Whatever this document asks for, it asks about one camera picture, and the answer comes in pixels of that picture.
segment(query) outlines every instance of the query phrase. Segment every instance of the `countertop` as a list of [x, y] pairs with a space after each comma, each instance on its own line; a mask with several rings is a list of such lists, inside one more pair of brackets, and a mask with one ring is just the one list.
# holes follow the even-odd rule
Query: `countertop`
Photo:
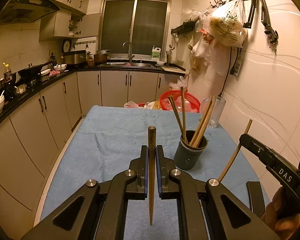
[[47, 86], [53, 84], [54, 82], [74, 73], [74, 72], [80, 72], [80, 71], [97, 71], [97, 70], [121, 70], [121, 71], [143, 71], [143, 72], [154, 72], [154, 73], [163, 73], [163, 74], [172, 74], [172, 75], [178, 75], [178, 76], [184, 76], [184, 74], [180, 73], [174, 73], [162, 70], [159, 66], [156, 66], [154, 69], [142, 69], [140, 67], [113, 67], [113, 66], [82, 66], [79, 68], [74, 68], [70, 70], [65, 70], [64, 72], [49, 77], [48, 80], [43, 82], [38, 82], [34, 86], [27, 88], [26, 92], [22, 93], [21, 95], [16, 95], [16, 97], [8, 102], [4, 107], [2, 112], [0, 113], [0, 123], [9, 115], [11, 114], [15, 109], [17, 109], [21, 104], [23, 104], [25, 101], [27, 101], [29, 98], [34, 96], [36, 93], [40, 92]]
[[[187, 129], [195, 130], [200, 114], [186, 113]], [[117, 107], [91, 108], [71, 140], [52, 179], [41, 220], [70, 197], [88, 179], [104, 182], [129, 167], [147, 145], [148, 126], [156, 127], [156, 144], [173, 159], [180, 141], [180, 130], [172, 111]], [[236, 144], [220, 126], [207, 128], [208, 145], [188, 172], [194, 179], [218, 178]], [[239, 200], [249, 206], [247, 181], [259, 181], [242, 152], [239, 152], [222, 181]], [[269, 198], [263, 189], [265, 204]], [[154, 192], [153, 225], [149, 225], [148, 200], [129, 200], [124, 239], [179, 239], [176, 200], [161, 200], [157, 182]]]

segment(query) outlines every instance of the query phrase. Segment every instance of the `faucet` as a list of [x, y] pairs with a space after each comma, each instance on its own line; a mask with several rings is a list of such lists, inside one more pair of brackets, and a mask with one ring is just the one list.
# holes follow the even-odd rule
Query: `faucet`
[[126, 41], [122, 47], [124, 47], [126, 45], [126, 43], [128, 43], [130, 45], [130, 53], [128, 54], [129, 57], [129, 63], [132, 63], [132, 59], [134, 58], [134, 55], [132, 55], [132, 43], [130, 41]]

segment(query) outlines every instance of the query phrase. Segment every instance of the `black countertop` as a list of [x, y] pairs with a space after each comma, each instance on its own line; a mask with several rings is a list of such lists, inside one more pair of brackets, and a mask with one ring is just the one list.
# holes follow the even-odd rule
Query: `black countertop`
[[121, 71], [143, 71], [143, 72], [154, 72], [154, 73], [163, 73], [163, 74], [172, 74], [172, 75], [178, 75], [178, 76], [184, 76], [184, 74], [181, 73], [175, 73], [175, 72], [169, 72], [161, 69], [159, 66], [156, 66], [154, 69], [142, 69], [140, 67], [114, 67], [114, 66], [105, 66], [105, 67], [100, 67], [100, 66], [83, 66], [80, 68], [76, 69], [71, 69], [71, 70], [65, 70], [64, 72], [49, 77], [48, 80], [45, 80], [43, 82], [38, 82], [32, 87], [28, 87], [26, 89], [26, 92], [22, 93], [21, 95], [17, 95], [13, 100], [8, 102], [4, 107], [2, 112], [0, 113], [0, 123], [7, 117], [9, 114], [11, 114], [15, 109], [17, 109], [21, 104], [26, 102], [29, 98], [34, 96], [36, 93], [40, 92], [44, 88], [48, 87], [49, 85], [53, 84], [54, 82], [74, 73], [74, 72], [80, 72], [80, 71], [97, 71], [97, 70], [121, 70]]

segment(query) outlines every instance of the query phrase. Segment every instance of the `gray cup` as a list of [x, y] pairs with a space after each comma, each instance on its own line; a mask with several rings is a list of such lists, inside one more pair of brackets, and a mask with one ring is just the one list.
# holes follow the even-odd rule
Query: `gray cup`
[[[193, 135], [193, 130], [187, 130], [186, 131], [186, 137], [188, 142], [191, 141]], [[201, 142], [198, 145], [198, 148], [193, 148], [189, 145], [187, 145], [183, 139], [182, 136], [180, 137], [180, 142], [176, 151], [176, 154], [173, 157], [174, 164], [178, 166], [182, 170], [189, 170], [194, 167], [194, 165], [197, 163], [200, 155], [202, 154], [204, 148], [207, 146], [208, 141], [203, 136]]]

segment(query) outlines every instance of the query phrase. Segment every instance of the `window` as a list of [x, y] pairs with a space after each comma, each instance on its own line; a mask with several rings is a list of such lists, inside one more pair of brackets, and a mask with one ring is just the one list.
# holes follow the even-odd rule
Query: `window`
[[105, 0], [100, 49], [111, 54], [151, 55], [152, 47], [162, 48], [170, 0]]

